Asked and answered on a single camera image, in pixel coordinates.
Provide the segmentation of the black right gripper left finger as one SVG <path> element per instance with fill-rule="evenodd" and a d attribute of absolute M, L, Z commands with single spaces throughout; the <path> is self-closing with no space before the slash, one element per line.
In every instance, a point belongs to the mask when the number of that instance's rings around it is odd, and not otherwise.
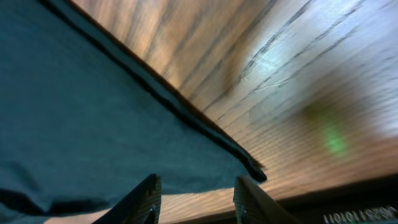
<path fill-rule="evenodd" d="M 161 179 L 150 174 L 93 224 L 158 224 L 161 202 Z"/>

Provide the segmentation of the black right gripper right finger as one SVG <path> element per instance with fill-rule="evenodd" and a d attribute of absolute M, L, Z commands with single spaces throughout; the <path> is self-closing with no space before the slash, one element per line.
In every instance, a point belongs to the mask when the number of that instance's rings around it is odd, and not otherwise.
<path fill-rule="evenodd" d="M 247 176 L 236 179 L 233 196 L 239 224 L 300 224 Z"/>

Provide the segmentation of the black t-shirt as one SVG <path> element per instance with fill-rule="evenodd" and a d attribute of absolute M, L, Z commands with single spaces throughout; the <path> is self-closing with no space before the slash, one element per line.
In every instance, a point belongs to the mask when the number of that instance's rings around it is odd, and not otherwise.
<path fill-rule="evenodd" d="M 1 222 L 110 210 L 150 174 L 162 196 L 267 179 L 75 7 L 2 1 Z"/>

